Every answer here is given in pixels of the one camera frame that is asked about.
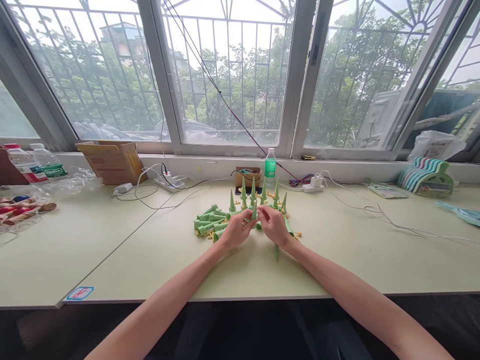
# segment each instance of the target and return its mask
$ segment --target window glass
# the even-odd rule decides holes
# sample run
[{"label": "window glass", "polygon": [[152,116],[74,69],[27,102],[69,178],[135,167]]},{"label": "window glass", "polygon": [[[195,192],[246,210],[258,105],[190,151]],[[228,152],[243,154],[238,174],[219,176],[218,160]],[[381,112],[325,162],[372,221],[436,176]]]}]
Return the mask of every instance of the window glass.
[{"label": "window glass", "polygon": [[402,90],[446,3],[335,0],[305,147],[387,148]]},{"label": "window glass", "polygon": [[136,1],[8,3],[80,139],[170,141]]},{"label": "window glass", "polygon": [[0,138],[37,139],[39,136],[0,81]]},{"label": "window glass", "polygon": [[202,58],[227,104],[255,139],[263,146],[278,145],[295,2],[161,4],[184,141],[254,145],[202,70]]},{"label": "window glass", "polygon": [[403,145],[413,149],[415,138],[435,130],[459,136],[469,151],[480,136],[480,15],[477,16],[443,73],[423,114]]}]

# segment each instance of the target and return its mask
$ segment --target hand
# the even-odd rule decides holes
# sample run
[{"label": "hand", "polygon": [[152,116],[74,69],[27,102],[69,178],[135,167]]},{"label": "hand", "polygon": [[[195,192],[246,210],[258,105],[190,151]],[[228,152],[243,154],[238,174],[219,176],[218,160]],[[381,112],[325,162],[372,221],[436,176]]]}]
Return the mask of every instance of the hand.
[{"label": "hand", "polygon": [[257,211],[263,232],[275,244],[282,248],[293,239],[285,225],[284,215],[280,211],[268,205],[260,205]]},{"label": "hand", "polygon": [[221,235],[219,242],[223,242],[228,248],[232,249],[241,245],[250,234],[250,230],[257,224],[257,219],[246,221],[252,216],[252,210],[245,209],[242,212],[233,215],[228,222],[228,226]]}]

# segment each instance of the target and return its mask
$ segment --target desk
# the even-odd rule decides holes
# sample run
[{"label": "desk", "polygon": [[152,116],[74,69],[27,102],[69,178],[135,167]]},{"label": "desk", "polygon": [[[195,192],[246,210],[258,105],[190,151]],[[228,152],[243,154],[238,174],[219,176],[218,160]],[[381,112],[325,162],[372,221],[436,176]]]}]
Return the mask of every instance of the desk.
[{"label": "desk", "polygon": [[[176,209],[158,210],[125,243],[81,282],[94,290],[84,300],[135,302],[196,259],[211,240],[197,238],[193,220],[212,203],[228,209],[231,182],[193,195]],[[364,186],[352,186],[377,201],[392,221],[440,235],[480,241],[480,230],[435,206],[435,200],[417,195],[382,199]],[[286,190],[280,191],[282,199]],[[294,231],[313,251],[350,270],[388,295],[480,292],[478,250],[446,240],[414,235],[384,223],[351,206],[372,205],[345,189],[331,186],[323,193],[289,191],[287,211]],[[178,204],[187,191],[167,204]],[[480,187],[456,190],[450,203],[480,210]],[[275,261],[274,245],[263,232],[224,257],[210,272],[192,301],[327,298],[326,291],[289,255]]]},{"label": "desk", "polygon": [[[155,212],[118,201],[113,188],[56,201],[56,210],[0,246],[0,308],[55,307]],[[157,191],[145,202],[160,207],[170,195]]]}]

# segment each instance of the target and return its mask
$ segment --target window frame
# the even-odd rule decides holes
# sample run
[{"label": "window frame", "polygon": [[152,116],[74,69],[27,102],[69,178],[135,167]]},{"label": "window frame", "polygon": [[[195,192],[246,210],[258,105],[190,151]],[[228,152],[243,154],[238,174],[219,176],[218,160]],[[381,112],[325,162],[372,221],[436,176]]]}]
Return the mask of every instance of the window frame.
[{"label": "window frame", "polygon": [[[140,15],[145,29],[145,39],[150,49],[150,56],[155,69],[158,89],[162,104],[164,104],[165,117],[172,138],[173,153],[176,155],[207,155],[207,156],[256,156],[264,157],[265,154],[256,145],[235,144],[190,144],[184,139],[182,129],[182,116],[179,99],[176,96],[174,71],[169,61],[167,31],[165,29],[160,1],[139,2]],[[295,4],[294,19],[302,21],[293,22],[290,58],[288,59],[288,73],[286,77],[285,94],[282,107],[282,119],[278,146],[275,155],[279,158],[288,157],[291,153],[291,143],[295,132],[295,123],[302,78],[305,71],[305,58],[308,53],[309,35],[315,10],[315,0],[297,1]]]},{"label": "window frame", "polygon": [[[376,161],[393,161],[401,154],[402,146],[407,140],[417,119],[421,116],[422,110],[432,96],[435,87],[438,84],[443,71],[449,65],[455,51],[460,46],[463,36],[467,33],[475,17],[479,12],[478,1],[471,0],[462,11],[462,18],[459,25],[456,26],[454,32],[446,40],[446,44],[440,47],[443,51],[433,62],[430,71],[427,71],[430,64],[435,58],[436,51],[440,44],[445,40],[446,32],[451,23],[455,20],[458,9],[461,5],[460,1],[446,0],[437,21],[428,37],[425,47],[423,48],[420,59],[415,64],[413,72],[406,86],[403,88],[401,97],[397,102],[397,114],[394,124],[398,124],[400,119],[406,119],[402,126],[402,131],[398,139],[392,146],[386,150],[368,150],[368,149],[345,149],[345,148],[311,148],[305,147],[304,142],[307,137],[307,129],[309,127],[310,113],[315,96],[317,79],[320,68],[325,42],[330,23],[331,11],[333,8],[333,0],[319,0],[317,14],[324,13],[325,19],[316,17],[315,27],[313,30],[312,41],[310,46],[310,54],[313,54],[314,48],[319,47],[316,64],[312,64],[309,57],[304,76],[304,84],[302,89],[302,99],[299,105],[298,117],[296,122],[295,138],[291,151],[292,158],[298,158],[301,155],[316,156],[321,159],[340,159],[340,160],[376,160]],[[409,99],[411,99],[413,91],[422,83],[424,76],[426,81],[421,87],[420,95],[416,98],[412,107],[409,107]]]},{"label": "window frame", "polygon": [[[274,147],[276,156],[278,158],[298,158],[300,155],[312,155],[322,159],[339,160],[405,160],[409,150],[402,150],[403,144],[465,34],[480,12],[479,0],[465,1],[467,6],[462,12],[462,17],[441,48],[442,53],[426,74],[425,70],[431,65],[439,44],[445,41],[447,29],[455,20],[460,1],[446,0],[440,12],[420,55],[420,60],[415,65],[410,79],[402,91],[402,99],[398,101],[399,104],[403,104],[404,99],[409,98],[408,95],[418,86],[422,78],[425,75],[428,76],[421,88],[420,96],[413,106],[399,109],[397,118],[403,114],[407,121],[403,125],[398,139],[387,150],[368,150],[304,147],[334,0],[298,0],[294,10],[295,21],[292,28],[279,143]],[[175,78],[168,50],[165,51],[168,49],[167,31],[160,2],[161,0],[139,1],[137,5],[171,142],[136,141],[138,152],[194,156],[265,156],[262,150],[255,145],[189,144],[184,142]],[[0,1],[0,27],[2,30],[0,31],[0,45],[3,49],[0,52],[0,80],[40,137],[40,139],[0,138],[0,144],[16,142],[24,148],[29,148],[30,143],[41,142],[52,151],[77,151],[76,143],[89,140],[79,139],[71,126],[55,91],[51,88],[31,53],[28,42],[14,21],[13,12],[5,0]],[[315,53],[316,63],[312,65]],[[480,162],[480,136],[475,139],[469,151],[458,153],[450,161]]]}]

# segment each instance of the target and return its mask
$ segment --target small cardboard box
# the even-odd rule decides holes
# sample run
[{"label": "small cardboard box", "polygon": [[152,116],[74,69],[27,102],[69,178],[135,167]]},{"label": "small cardboard box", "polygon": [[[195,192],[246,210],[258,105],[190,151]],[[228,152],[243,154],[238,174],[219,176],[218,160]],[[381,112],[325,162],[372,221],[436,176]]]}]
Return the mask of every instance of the small cardboard box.
[{"label": "small cardboard box", "polygon": [[260,178],[262,177],[262,172],[259,167],[245,167],[245,166],[237,166],[236,170],[240,171],[242,169],[252,170],[254,172],[251,173],[235,173],[235,187],[242,186],[242,178],[245,177],[245,187],[251,188],[252,187],[252,180],[255,178],[255,187],[260,188],[262,184],[259,183]]},{"label": "small cardboard box", "polygon": [[[88,141],[76,147],[105,185],[137,184],[143,165],[134,142],[99,140],[98,144]],[[147,174],[143,174],[140,182],[146,179]]]}]

